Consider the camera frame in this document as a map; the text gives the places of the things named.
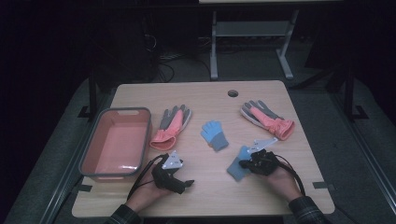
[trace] person's right hand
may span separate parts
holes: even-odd
[[[276,194],[286,199],[288,203],[296,198],[303,196],[303,194],[297,187],[297,183],[293,175],[282,167],[278,166],[276,170],[268,176],[259,175],[259,177],[264,179],[271,186],[271,189]]]

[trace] table hole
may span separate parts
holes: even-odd
[[[237,97],[238,96],[238,91],[235,91],[235,90],[230,90],[230,91],[228,91],[228,95],[230,96],[230,97]]]

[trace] glove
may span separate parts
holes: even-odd
[[[262,101],[249,101],[241,108],[242,115],[253,124],[264,128],[280,140],[286,140],[294,130],[294,121],[283,119],[272,112]]]
[[[219,121],[209,121],[202,126],[201,136],[210,144],[216,151],[219,151],[228,146],[227,139],[225,139],[224,132],[221,129]]]
[[[149,145],[161,151],[169,150],[175,145],[178,134],[187,126],[191,114],[191,110],[185,105],[180,108],[175,105],[171,111],[166,109],[160,128],[151,138]]]
[[[245,175],[250,174],[249,169],[244,169],[239,165],[240,161],[250,160],[250,154],[248,154],[248,147],[242,146],[238,156],[233,160],[233,163],[227,168],[227,173],[230,174],[236,181],[240,181]]]

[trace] pink plastic tray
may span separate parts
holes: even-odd
[[[148,109],[110,108],[95,123],[79,170],[95,181],[127,180],[146,157],[151,134]]]

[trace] wrist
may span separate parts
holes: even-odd
[[[292,192],[288,195],[285,195],[286,201],[290,203],[291,201],[303,197],[303,194],[300,191]]]

